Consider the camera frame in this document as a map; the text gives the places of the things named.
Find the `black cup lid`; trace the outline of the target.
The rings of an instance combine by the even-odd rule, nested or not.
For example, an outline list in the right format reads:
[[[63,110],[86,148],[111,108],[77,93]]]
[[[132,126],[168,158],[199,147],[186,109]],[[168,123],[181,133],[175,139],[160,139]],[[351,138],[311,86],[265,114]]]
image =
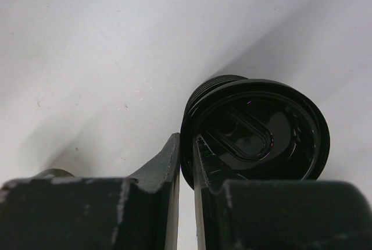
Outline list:
[[[271,80],[223,85],[191,109],[184,130],[201,138],[212,161],[233,178],[315,180],[330,151],[330,132],[320,109],[296,89]]]

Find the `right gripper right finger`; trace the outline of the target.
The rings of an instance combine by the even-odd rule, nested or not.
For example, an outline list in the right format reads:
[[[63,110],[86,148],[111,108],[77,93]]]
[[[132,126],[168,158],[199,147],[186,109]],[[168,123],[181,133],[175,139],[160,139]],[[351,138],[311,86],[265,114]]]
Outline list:
[[[371,248],[371,207],[354,185],[234,179],[193,143],[199,249]]]

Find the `black ribbed coffee cup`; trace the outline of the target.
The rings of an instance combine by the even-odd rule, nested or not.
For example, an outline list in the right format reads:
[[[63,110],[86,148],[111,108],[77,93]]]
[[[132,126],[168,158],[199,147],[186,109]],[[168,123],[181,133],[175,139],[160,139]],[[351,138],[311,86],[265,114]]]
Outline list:
[[[180,131],[180,150],[181,150],[181,171],[182,174],[187,182],[187,184],[194,190],[194,177],[192,171],[192,145],[187,145],[188,139],[191,137],[188,130],[184,130],[184,124],[187,121],[187,117],[191,109],[200,101],[204,96],[213,92],[215,89],[232,83],[238,80],[247,80],[248,78],[226,74],[221,76],[216,76],[204,81],[201,85],[199,85],[195,91],[189,97],[185,109],[183,120],[181,123],[181,131]]]

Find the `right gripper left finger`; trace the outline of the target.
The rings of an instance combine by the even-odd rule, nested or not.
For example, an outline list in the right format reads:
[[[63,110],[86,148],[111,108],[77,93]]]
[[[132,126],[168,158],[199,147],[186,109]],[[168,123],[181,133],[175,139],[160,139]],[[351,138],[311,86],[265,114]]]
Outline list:
[[[127,177],[18,178],[1,188],[2,249],[176,249],[180,136]]]

